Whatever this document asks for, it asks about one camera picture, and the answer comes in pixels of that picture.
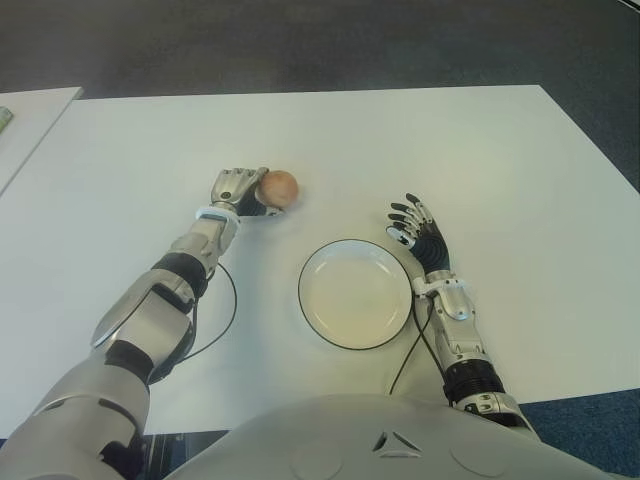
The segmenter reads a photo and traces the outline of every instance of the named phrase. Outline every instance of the black cable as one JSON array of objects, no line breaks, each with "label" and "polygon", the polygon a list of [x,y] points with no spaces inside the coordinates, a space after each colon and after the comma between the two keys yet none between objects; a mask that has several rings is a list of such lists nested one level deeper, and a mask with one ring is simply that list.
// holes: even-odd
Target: black cable
[{"label": "black cable", "polygon": [[[196,355],[198,355],[199,353],[202,353],[211,345],[216,343],[218,340],[220,340],[224,336],[224,334],[227,333],[227,330],[231,328],[231,325],[233,324],[233,321],[236,318],[236,311],[238,310],[238,291],[236,290],[236,284],[233,281],[233,278],[231,278],[231,274],[229,274],[229,271],[226,268],[224,268],[222,264],[219,263],[218,267],[220,267],[222,271],[227,275],[227,278],[231,282],[231,288],[233,288],[233,313],[231,314],[231,319],[229,320],[229,323],[227,323],[227,326],[224,327],[222,332],[220,332],[220,334],[218,334],[213,340],[211,340],[209,343],[199,348],[195,352],[189,353],[189,355],[187,355],[186,357],[178,361],[176,365],[184,362],[185,360],[195,357]],[[192,316],[191,322],[193,324],[193,335],[195,336],[197,334],[197,327],[198,327],[198,300],[196,300],[195,303],[193,304],[193,316]]]},{"label": "black cable", "polygon": [[418,336],[416,337],[415,341],[413,342],[413,345],[411,345],[411,348],[409,349],[409,351],[405,355],[404,360],[402,361],[402,365],[400,365],[400,369],[398,370],[398,373],[396,373],[396,377],[393,379],[393,383],[391,384],[391,388],[389,388],[389,395],[393,395],[393,390],[396,388],[396,384],[398,383],[398,380],[400,379],[400,375],[402,375],[402,371],[404,370],[404,367],[407,365],[407,362],[409,361],[409,358],[411,358],[411,354],[416,349],[416,346],[418,345],[418,342],[420,341],[420,338],[422,338],[424,336],[424,331],[427,329],[427,326],[429,325],[429,322],[431,321],[431,314],[433,313],[433,308],[434,308],[434,303],[433,303],[433,300],[432,300],[431,301],[431,310],[429,311],[429,316],[427,317],[427,322],[424,324],[423,327],[420,327],[420,324],[418,323],[418,320],[417,320],[417,317],[416,317],[415,299],[412,300],[412,302],[411,302],[411,313],[413,314],[413,320],[416,323],[416,326],[418,327],[418,332],[420,332],[420,333],[418,334]]},{"label": "black cable", "polygon": [[[435,302],[432,299],[431,300],[431,311],[429,312],[429,317],[427,318],[427,323],[429,323],[429,320],[431,319],[431,314],[433,313],[433,310],[435,308],[436,308]],[[425,329],[424,328],[420,328],[420,322],[418,321],[418,315],[416,314],[415,297],[413,299],[413,322],[416,324],[416,328],[420,332],[420,338],[422,339],[422,343],[424,343],[425,347],[427,347],[427,350],[429,350],[429,353],[431,354],[431,358],[433,359],[433,363],[435,363],[436,367],[438,367],[438,372],[440,372],[440,376],[442,377],[442,381],[446,383],[447,379],[444,376],[444,370],[442,369],[442,365],[440,365],[440,362],[438,361],[438,357],[436,357],[436,354],[433,351],[433,348],[431,347],[431,344],[429,343],[429,340],[427,340],[427,337],[424,334],[424,330]]]}]

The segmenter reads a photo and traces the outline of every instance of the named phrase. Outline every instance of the white plate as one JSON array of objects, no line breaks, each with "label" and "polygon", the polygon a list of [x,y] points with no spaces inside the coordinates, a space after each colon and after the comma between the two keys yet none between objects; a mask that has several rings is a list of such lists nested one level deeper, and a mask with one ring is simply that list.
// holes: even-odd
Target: white plate
[{"label": "white plate", "polygon": [[395,337],[411,310],[411,284],[400,262],[363,240],[317,250],[300,273],[298,298],[309,325],[344,348],[374,348]]}]

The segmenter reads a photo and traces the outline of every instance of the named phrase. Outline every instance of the robot forearm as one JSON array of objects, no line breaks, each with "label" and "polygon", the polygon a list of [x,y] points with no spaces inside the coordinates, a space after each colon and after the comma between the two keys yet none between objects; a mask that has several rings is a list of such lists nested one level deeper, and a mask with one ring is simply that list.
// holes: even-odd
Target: robot forearm
[{"label": "robot forearm", "polygon": [[464,282],[450,270],[447,245],[433,216],[417,197],[406,198],[413,207],[392,203],[402,213],[389,215],[394,223],[387,232],[408,247],[424,269],[425,278],[414,280],[414,291],[418,302],[433,302],[431,325],[445,396],[459,410],[537,438],[517,402],[505,393],[485,351],[475,326],[475,307]]},{"label": "robot forearm", "polygon": [[191,348],[195,333],[187,314],[236,233],[236,214],[277,213],[255,199],[266,172],[220,174],[211,206],[198,211],[190,231],[107,312],[89,358],[58,381],[0,450],[1,478],[135,478],[148,385]]}]

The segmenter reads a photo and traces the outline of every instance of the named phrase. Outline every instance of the gray carpet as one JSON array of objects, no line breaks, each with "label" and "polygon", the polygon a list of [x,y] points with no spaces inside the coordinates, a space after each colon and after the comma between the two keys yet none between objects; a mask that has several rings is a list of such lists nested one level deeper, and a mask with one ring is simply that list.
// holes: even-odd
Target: gray carpet
[{"label": "gray carpet", "polygon": [[[80,85],[100,98],[540,84],[636,189],[639,59],[638,14],[616,0],[0,2],[0,92]],[[552,445],[640,475],[637,391],[525,412]]]}]

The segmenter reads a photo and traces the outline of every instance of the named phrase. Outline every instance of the egg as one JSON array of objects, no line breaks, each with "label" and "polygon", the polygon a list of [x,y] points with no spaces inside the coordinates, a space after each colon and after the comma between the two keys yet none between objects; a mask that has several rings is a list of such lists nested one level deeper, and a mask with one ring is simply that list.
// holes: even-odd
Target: egg
[{"label": "egg", "polygon": [[268,172],[258,185],[258,200],[269,207],[287,208],[298,198],[298,182],[283,170]]}]

